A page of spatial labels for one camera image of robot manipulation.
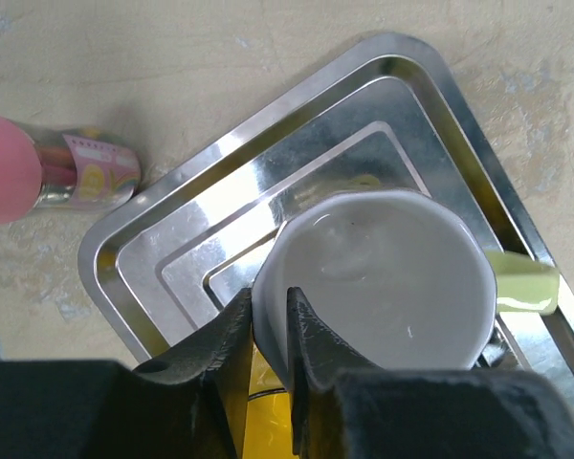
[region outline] white cup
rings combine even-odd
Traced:
[[[388,369],[471,368],[496,315],[494,272],[465,223],[401,189],[334,195],[279,231],[254,282],[253,319],[256,344],[286,387],[289,287]]]

